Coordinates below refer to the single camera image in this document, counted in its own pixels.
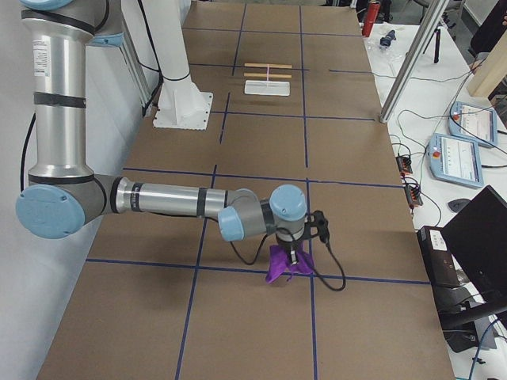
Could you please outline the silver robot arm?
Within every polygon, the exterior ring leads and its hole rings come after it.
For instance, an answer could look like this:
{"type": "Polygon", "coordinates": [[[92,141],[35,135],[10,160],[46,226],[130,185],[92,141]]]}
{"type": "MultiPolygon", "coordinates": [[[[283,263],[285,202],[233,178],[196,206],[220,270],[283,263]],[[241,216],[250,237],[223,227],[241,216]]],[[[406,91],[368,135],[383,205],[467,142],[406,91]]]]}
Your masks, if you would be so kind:
{"type": "Polygon", "coordinates": [[[37,161],[16,213],[25,229],[60,239],[108,213],[149,212],[215,219],[224,240],[275,235],[272,257],[303,262],[309,238],[306,198],[284,184],[268,199],[235,191],[131,181],[96,174],[86,164],[86,48],[124,40],[118,1],[25,1],[21,18],[32,33],[37,161]]]}

